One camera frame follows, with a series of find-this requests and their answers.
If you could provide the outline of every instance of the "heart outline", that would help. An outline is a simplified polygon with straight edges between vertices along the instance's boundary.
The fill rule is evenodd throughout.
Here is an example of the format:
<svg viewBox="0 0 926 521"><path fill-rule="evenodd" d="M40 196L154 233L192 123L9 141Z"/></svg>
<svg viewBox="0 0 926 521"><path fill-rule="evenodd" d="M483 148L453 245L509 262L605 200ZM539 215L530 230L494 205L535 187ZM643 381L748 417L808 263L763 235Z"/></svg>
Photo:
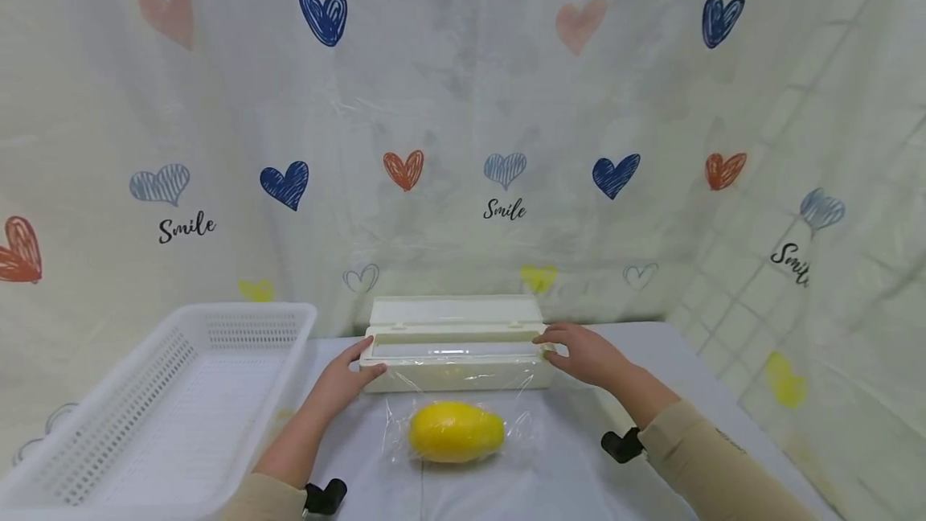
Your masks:
<svg viewBox="0 0 926 521"><path fill-rule="evenodd" d="M190 170L182 163L169 163L158 169L136 172L129 179L129 193L140 202L166 202L178 207L179 196L190 184Z"/></svg>
<svg viewBox="0 0 926 521"><path fill-rule="evenodd" d="M631 154L615 166L607 157L595 162L592 168L592 181L613 202L617 194L628 184L640 166L640 154Z"/></svg>
<svg viewBox="0 0 926 521"><path fill-rule="evenodd" d="M726 6L723 0L706 0L701 13L701 36L707 48L717 48L733 30L736 21L743 14L747 0L731 0Z"/></svg>
<svg viewBox="0 0 926 521"><path fill-rule="evenodd" d="M61 418L66 417L67 415L71 415L74 407L77 407L77 403L66 403L52 411L51 415L45 419L45 434L41 438L32 438L32 440L23 443L23 446L20 446L17 449L17 452L13 453L13 466L17 466L20 464L20 462L23 462L23 460L26 458L27 449L29 449L29 447L44 441L45 437L52 434L52 431L55 430L55 425L57 422L59 422Z"/></svg>
<svg viewBox="0 0 926 521"><path fill-rule="evenodd" d="M138 0L138 8L158 33L193 51L193 0Z"/></svg>
<svg viewBox="0 0 926 521"><path fill-rule="evenodd" d="M707 161L704 162L704 176L707 185L711 186L713 191L725 190L736 181L747 164L747 159L746 154L731 155L726 161L723 160L723 155L708 155Z"/></svg>
<svg viewBox="0 0 926 521"><path fill-rule="evenodd" d="M817 187L801 200L800 214L813 235L842 221L846 216L846 205L841 199L825 194L823 187Z"/></svg>
<svg viewBox="0 0 926 521"><path fill-rule="evenodd" d="M632 271L636 272L636 279L631 279ZM627 282L627 285L629 285L629 287L639 292L639 291L642 291L642 289L646 288L647 285L649 285L651 281L653 281L653 277L656 276L656 272L658 271L659 271L659 264L656 264L654 262L652 264L647 264L645 266L642 266L642 269L639 269L639 267L635 265L628 265L624 269L624 281Z"/></svg>
<svg viewBox="0 0 926 521"><path fill-rule="evenodd" d="M482 173L489 181L500 184L505 187L505 191L508 191L508 186L518 178L518 175L524 173L526 168L527 156L525 154L510 154L507 157L492 154L486 158Z"/></svg>
<svg viewBox="0 0 926 521"><path fill-rule="evenodd" d="M260 186L277 202L284 204L288 209L298 211L299 200L309 186L309 164L305 162L292 162L286 168L286 175L280 173L275 167L265 167L260 172Z"/></svg>
<svg viewBox="0 0 926 521"><path fill-rule="evenodd" d="M299 0L299 8L312 34L327 47L334 47L345 34L347 0Z"/></svg>
<svg viewBox="0 0 926 521"><path fill-rule="evenodd" d="M541 269L532 265L523 265L520 270L522 282L534 294L543 294L556 282L556 266L544 265Z"/></svg>
<svg viewBox="0 0 926 521"><path fill-rule="evenodd" d="M608 0L591 0L579 10L571 2L556 11L556 34L569 52L579 56L608 13Z"/></svg>
<svg viewBox="0 0 926 521"><path fill-rule="evenodd" d="M24 217L13 215L4 226L7 246L0 246L0 281L38 284L42 253L35 229Z"/></svg>
<svg viewBox="0 0 926 521"><path fill-rule="evenodd" d="M765 362L765 377L776 403L796 409L806 398L806 382L793 374L791 363L779 351L773 351Z"/></svg>
<svg viewBox="0 0 926 521"><path fill-rule="evenodd" d="M273 282L266 279L260 282L238 280L238 294L249 302L273 302Z"/></svg>
<svg viewBox="0 0 926 521"><path fill-rule="evenodd" d="M376 285L376 282L377 282L377 280L379 279L379 266L378 266L378 265L376 265L376 264L367 264L367 265L364 267L364 269L360 270L360 273L357 273L357 272L355 272L354 270L347 270L346 272L343 273L343 276L341 276L341 278L343 279L343 282L345 282L346 287L347 287L350 291L354 292L354 294L360 294L361 292L359 292L358 290L354 289L353 285L351 285L351 283L350 283L350 278L352 278L352 277L357 278L357 282L358 282L358 284L359 284L359 285L358 285L358 289L363 289L363 288L364 288L363 278L367 275L367 272L371 272L371 273L372 273L373 279L371 279L371 281L370 281L370 287L367 287L367 288L366 288L365 290L363 290L363 292L362 292L362 293L366 294L368 291L370 291L370 290L373 289L374 285Z"/></svg>
<svg viewBox="0 0 926 521"><path fill-rule="evenodd" d="M400 156L390 151L383 156L383 167L398 187L402 187L403 191L411 191L424 169L424 151L412 151L404 162Z"/></svg>

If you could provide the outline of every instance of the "white tablecloth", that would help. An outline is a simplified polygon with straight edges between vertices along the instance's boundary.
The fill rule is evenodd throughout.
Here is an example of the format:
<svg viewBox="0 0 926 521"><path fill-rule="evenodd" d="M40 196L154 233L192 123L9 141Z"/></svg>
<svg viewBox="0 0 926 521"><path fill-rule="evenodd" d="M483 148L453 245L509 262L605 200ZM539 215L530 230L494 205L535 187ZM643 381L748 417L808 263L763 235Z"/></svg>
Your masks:
<svg viewBox="0 0 926 521"><path fill-rule="evenodd" d="M595 326L635 363L644 365L692 401L808 504L821 519L837 521L812 486L736 404L730 392L701 364L682 338L660 322ZM292 410L305 398L324 366L354 340L311 343L305 388L293 392ZM440 520L520 521L695 519L687 505L642 458L618 465L599 446L614 429L594 391L453 393L441 398L484 403L512 419L528 412L527 438L506 443L504 452L475 466L422 466L392 448L392 418L405 418L414 394L361 395L335 421L318 454L312 483L331 478L347 484L340 521Z"/></svg>

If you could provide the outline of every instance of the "white dispenser box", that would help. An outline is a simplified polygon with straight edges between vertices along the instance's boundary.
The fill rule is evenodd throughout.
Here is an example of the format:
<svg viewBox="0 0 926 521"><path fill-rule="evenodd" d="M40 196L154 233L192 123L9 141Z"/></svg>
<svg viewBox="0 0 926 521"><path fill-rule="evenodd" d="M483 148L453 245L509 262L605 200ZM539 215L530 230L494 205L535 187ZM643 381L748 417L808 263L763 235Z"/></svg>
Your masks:
<svg viewBox="0 0 926 521"><path fill-rule="evenodd" d="M534 296L377 297L360 365L387 372L366 392L548 388L546 329Z"/></svg>

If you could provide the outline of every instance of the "mango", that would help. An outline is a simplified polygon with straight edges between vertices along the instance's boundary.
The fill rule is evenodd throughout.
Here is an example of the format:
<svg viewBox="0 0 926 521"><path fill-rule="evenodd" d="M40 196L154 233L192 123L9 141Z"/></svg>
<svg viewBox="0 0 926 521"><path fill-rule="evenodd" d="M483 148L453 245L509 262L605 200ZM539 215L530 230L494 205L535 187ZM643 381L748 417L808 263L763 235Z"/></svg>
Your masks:
<svg viewBox="0 0 926 521"><path fill-rule="evenodd" d="M422 460L475 461L498 450L505 423L492 412L465 403L435 403L411 417L408 444Z"/></svg>

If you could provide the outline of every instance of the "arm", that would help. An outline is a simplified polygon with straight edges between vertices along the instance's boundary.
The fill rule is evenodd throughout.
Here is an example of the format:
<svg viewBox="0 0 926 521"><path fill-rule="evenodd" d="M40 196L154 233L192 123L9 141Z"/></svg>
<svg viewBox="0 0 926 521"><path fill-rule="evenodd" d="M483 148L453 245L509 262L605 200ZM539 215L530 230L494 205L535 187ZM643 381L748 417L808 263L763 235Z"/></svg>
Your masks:
<svg viewBox="0 0 926 521"><path fill-rule="evenodd" d="M302 519L305 484L312 474L318 447L331 421L385 367L350 370L372 337L360 340L338 355L318 377L280 435L260 456L231 501L221 510L221 521L288 521Z"/></svg>
<svg viewBox="0 0 926 521"><path fill-rule="evenodd" d="M568 356L547 352L563 372L614 395L641 429L650 465L702 521L813 521L796 497L694 406L608 340L574 324L555 324L535 343L558 343Z"/></svg>

